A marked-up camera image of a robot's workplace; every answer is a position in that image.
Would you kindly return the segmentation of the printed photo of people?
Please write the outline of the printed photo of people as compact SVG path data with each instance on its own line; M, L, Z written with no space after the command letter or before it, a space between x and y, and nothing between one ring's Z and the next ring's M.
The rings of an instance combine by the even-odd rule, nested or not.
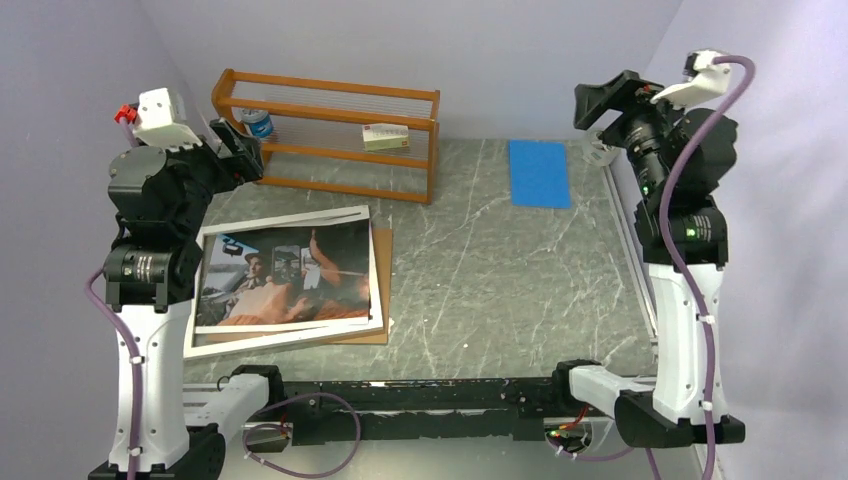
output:
M373 318L371 225L356 215L208 235L200 333L365 325Z

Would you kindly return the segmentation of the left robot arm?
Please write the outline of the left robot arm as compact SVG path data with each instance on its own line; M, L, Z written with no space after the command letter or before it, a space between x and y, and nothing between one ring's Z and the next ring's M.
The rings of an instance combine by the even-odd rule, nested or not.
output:
M260 145L225 119L210 122L213 147L179 121L165 138L143 130L137 145L110 164L108 195L118 234L91 302L111 322L119 349L118 416L107 461L95 479L216 479L228 442L254 415L277 418L286 406L279 369L236 368L184 406L184 340L203 252L197 237L214 195L261 178Z

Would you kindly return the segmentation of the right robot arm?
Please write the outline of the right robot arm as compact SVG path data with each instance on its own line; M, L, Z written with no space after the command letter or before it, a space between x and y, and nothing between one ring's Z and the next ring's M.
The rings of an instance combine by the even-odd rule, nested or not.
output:
M560 363L549 392L553 408L572 415L585 404L609 415L633 448L682 448L744 441L745 424L724 398L717 304L729 260L726 219L713 193L736 164L738 123L707 108L677 107L661 86L625 70L574 90L573 125L615 120L602 143L622 149L641 198L634 227L654 295L657 372L651 386L599 363Z

